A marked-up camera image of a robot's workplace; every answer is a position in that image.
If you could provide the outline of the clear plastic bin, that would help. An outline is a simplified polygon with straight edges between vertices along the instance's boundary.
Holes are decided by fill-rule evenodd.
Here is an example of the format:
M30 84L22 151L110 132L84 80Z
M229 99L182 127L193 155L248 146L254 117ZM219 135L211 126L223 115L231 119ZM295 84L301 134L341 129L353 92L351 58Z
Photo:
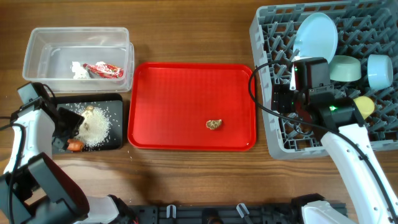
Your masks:
M72 62L105 62L124 70L122 78L73 79ZM30 35L22 76L56 93L127 92L132 88L134 46L124 27L39 27Z

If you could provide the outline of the red snack wrapper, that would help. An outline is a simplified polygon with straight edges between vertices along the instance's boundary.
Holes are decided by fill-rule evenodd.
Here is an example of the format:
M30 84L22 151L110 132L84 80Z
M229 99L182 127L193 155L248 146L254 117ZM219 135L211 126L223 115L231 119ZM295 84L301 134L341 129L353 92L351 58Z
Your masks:
M90 75L96 75L101 78L122 78L124 75L122 68L105 62L97 62L95 65L84 63L83 68Z

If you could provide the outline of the red serving tray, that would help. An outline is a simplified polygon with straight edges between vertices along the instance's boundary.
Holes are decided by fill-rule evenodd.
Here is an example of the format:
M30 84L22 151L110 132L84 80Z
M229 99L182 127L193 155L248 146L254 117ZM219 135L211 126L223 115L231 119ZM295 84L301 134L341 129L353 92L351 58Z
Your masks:
M257 139L252 71L242 64L140 64L127 139L141 149L247 151ZM221 119L215 130L206 127Z

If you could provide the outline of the rice and nuts food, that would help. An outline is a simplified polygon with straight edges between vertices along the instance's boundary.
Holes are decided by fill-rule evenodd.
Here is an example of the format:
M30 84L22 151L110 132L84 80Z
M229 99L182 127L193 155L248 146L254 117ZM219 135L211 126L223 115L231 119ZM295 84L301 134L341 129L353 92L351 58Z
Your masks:
M89 105L80 115L84 117L84 121L74 139L82 141L86 149L94 149L109 142L112 124L101 108Z

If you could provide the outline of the green bowl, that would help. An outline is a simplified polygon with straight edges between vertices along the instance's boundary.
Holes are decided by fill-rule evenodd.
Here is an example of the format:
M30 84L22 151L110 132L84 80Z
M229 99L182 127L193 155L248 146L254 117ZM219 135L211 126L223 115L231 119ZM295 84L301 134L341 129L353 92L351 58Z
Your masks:
M338 82L354 82L361 78L361 63L345 55L335 55L329 63L330 79Z

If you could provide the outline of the orange carrot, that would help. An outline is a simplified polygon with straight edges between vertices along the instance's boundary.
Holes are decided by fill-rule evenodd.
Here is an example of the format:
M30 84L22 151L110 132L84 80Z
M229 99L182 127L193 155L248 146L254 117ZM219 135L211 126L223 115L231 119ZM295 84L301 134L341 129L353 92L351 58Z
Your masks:
M67 149L72 152L80 152L84 148L84 143L77 139L69 139Z

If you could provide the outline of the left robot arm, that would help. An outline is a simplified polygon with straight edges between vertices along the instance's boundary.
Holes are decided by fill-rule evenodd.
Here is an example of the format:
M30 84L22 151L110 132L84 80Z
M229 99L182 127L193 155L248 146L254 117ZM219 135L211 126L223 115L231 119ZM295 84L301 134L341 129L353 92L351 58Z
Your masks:
M9 223L138 223L120 198L87 197L52 160L52 151L67 149L84 118L59 108L46 84L29 82L17 92L23 105L2 126L14 130L1 175L1 211Z

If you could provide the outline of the light blue plate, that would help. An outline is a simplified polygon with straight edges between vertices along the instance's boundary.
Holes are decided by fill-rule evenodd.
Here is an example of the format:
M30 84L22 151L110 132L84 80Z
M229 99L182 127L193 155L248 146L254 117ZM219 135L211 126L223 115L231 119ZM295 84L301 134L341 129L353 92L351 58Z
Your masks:
M315 84L330 84L328 64L335 55L338 34L335 23L324 13L316 12L308 16L300 25L294 40L293 50L297 53L292 62L323 58L326 68L315 72Z

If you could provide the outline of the brown food scrap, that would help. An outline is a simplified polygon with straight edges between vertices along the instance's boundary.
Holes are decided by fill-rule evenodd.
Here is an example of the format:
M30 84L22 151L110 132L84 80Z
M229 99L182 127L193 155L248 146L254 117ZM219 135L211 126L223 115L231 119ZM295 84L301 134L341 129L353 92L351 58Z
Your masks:
M206 122L206 127L210 130L218 129L222 125L221 119L211 119Z

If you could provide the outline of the light blue bowl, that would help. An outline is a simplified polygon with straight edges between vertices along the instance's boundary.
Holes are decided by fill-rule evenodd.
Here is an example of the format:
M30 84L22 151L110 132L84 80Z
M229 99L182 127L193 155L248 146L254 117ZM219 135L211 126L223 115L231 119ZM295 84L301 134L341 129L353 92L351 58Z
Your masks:
M368 57L368 82L373 90L383 90L392 85L392 60L387 55L371 54Z

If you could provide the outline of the black waste tray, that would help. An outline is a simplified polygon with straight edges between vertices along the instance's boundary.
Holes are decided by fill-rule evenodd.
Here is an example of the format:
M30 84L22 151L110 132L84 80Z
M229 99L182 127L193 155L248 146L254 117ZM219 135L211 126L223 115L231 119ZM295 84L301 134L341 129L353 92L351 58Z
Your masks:
M66 108L77 114L89 105L101 108L112 124L110 129L110 140L103 146L82 150L83 152L103 151L119 149L124 142L124 104L121 95L117 93L106 93L97 95L62 96L57 98L58 107ZM54 154L71 153L72 151L52 151Z

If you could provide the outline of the grey dishwasher rack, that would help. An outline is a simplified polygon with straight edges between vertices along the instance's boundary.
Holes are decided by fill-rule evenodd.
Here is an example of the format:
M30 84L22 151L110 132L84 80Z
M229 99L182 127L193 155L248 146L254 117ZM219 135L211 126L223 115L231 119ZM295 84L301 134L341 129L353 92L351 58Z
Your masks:
M351 83L334 82L336 98L367 96L375 111L365 120L374 151L397 149L397 1L335 1L259 7L249 35L255 66L274 60L292 60L298 55L294 40L301 23L311 14L322 12L336 25L337 55L347 55L361 63L362 78ZM370 55L387 55L392 60L393 82L383 90L369 87L366 75ZM290 72L275 64L259 72L262 99L270 107L272 86L288 84ZM303 159L327 156L313 133L300 125L262 112L269 154L274 159Z

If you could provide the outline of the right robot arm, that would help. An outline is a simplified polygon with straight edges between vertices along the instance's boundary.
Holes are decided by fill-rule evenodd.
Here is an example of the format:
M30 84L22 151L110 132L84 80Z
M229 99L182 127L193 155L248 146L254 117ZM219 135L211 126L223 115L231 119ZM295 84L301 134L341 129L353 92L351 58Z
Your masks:
M336 98L326 59L275 61L291 69L288 84L272 87L271 110L312 128L338 168L360 223L397 223L397 196L368 137L364 118L353 99Z

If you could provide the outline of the white tissue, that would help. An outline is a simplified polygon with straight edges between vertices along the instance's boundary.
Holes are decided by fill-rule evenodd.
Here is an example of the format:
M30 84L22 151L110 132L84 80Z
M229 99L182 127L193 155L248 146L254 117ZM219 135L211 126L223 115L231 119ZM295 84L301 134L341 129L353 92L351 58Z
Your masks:
M79 62L72 62L72 72L74 73L73 79L90 78L87 70Z

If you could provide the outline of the yellow plastic cup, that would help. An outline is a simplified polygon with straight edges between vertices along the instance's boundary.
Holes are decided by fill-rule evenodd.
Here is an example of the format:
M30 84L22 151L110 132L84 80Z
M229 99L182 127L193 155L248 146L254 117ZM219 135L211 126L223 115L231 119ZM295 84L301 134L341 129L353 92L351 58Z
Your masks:
M360 96L354 99L354 103L357 106L363 119L369 117L375 110L375 104L372 99L367 96Z

